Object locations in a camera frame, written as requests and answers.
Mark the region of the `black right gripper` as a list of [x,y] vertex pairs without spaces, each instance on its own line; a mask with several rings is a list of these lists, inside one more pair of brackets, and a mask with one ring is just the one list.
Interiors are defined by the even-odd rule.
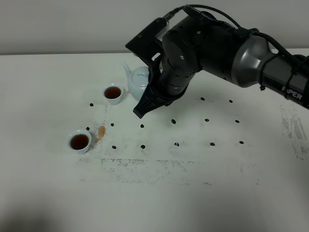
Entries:
[[172,65],[168,57],[162,57],[156,73],[151,74],[149,86],[133,109],[138,118],[164,105],[170,105],[186,91],[193,76],[201,71],[198,64],[184,60]]

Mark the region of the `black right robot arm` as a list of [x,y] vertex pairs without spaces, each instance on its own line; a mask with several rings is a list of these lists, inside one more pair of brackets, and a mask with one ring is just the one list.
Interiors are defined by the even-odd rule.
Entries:
[[148,85],[134,108],[138,117],[168,106],[206,71],[239,87],[259,84],[309,106],[309,58],[292,55],[257,29],[221,21],[214,8],[190,4],[155,19],[126,44],[149,69]]

